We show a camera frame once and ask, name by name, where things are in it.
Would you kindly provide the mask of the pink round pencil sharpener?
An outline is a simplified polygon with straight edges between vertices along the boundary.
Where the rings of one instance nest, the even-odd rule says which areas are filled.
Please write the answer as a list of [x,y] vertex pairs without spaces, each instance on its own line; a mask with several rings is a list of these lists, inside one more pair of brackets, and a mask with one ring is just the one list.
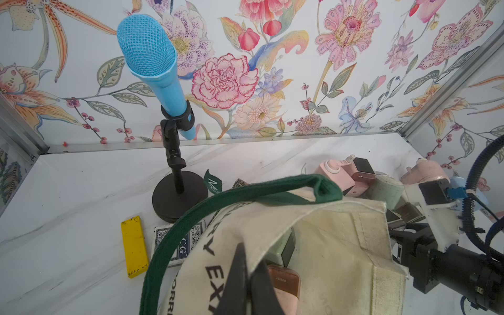
[[413,167],[406,168],[406,173],[401,176],[400,182],[404,185],[414,185],[440,179],[450,179],[440,164],[436,161],[418,159]]

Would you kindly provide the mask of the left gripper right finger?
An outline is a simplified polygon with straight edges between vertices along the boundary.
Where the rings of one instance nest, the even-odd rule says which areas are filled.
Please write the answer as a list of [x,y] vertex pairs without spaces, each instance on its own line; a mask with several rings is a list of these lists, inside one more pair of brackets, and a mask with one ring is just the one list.
[[284,314],[274,291],[267,263],[262,258],[259,259],[255,247],[250,249],[250,253],[257,261],[257,266],[250,274],[251,314]]

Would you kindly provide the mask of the cream pencil sharpener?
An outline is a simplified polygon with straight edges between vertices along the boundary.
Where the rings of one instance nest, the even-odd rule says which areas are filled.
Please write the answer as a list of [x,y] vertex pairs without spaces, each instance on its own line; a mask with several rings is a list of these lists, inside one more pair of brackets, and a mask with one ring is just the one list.
[[417,206],[405,203],[395,210],[386,212],[388,227],[392,230],[404,230],[408,224],[420,222],[425,219]]

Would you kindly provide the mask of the large pink pencil sharpener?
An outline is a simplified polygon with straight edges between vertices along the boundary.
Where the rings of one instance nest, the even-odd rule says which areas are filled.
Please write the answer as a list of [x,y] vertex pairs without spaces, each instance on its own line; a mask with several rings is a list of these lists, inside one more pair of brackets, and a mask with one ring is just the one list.
[[329,178],[346,195],[355,186],[354,179],[345,171],[345,167],[349,165],[346,160],[326,160],[316,168],[314,173]]

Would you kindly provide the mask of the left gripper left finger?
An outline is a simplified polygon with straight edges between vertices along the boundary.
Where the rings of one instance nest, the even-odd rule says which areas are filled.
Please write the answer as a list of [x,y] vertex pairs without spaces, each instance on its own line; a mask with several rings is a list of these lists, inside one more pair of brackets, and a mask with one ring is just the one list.
[[236,246],[217,315],[245,315],[248,298],[248,268],[244,243]]

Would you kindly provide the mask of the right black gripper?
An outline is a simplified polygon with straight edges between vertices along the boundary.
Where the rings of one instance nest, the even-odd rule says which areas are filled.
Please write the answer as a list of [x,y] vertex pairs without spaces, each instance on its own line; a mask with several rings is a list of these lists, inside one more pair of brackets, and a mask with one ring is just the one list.
[[454,290],[472,307],[503,314],[503,265],[457,244],[445,252],[426,223],[407,224],[406,230],[389,229],[398,244],[396,262],[408,268],[413,287],[423,294],[438,284]]

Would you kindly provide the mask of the small pink pencil sharpener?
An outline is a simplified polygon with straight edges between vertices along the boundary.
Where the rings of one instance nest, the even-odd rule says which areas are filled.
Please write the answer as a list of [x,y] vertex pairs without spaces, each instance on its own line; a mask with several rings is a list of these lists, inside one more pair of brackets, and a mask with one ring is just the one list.
[[369,161],[365,158],[350,155],[345,159],[343,169],[354,181],[354,186],[346,194],[350,197],[359,197],[365,193],[375,181],[376,174]]

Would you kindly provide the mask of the pale green cube sharpener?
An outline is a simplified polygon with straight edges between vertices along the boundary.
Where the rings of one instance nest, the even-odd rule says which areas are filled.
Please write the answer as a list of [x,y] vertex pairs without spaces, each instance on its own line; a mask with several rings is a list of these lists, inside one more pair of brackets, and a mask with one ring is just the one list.
[[288,267],[295,251],[295,231],[290,228],[279,240],[266,252],[264,260],[273,265]]

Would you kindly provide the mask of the cream green tote bag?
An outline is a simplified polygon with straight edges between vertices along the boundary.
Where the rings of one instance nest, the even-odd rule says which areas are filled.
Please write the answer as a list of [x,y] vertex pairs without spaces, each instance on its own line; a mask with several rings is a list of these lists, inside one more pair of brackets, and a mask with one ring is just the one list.
[[[301,278],[297,314],[401,314],[406,272],[393,261],[385,211],[383,202],[344,197],[321,175],[218,193],[186,212],[161,241],[144,279],[139,312],[215,314],[236,246],[244,243],[246,314],[251,314],[250,274],[257,261],[250,249],[264,260],[293,228],[295,251],[285,268]],[[182,238],[201,220],[207,228],[199,242],[182,265],[168,268]]]

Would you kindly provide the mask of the mint green pencil sharpener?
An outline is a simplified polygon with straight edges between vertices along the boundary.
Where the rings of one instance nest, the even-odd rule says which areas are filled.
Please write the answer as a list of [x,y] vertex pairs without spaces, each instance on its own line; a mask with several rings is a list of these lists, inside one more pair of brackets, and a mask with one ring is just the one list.
[[385,174],[378,174],[364,193],[367,199],[385,202],[387,209],[394,210],[400,201],[404,185],[397,179]]

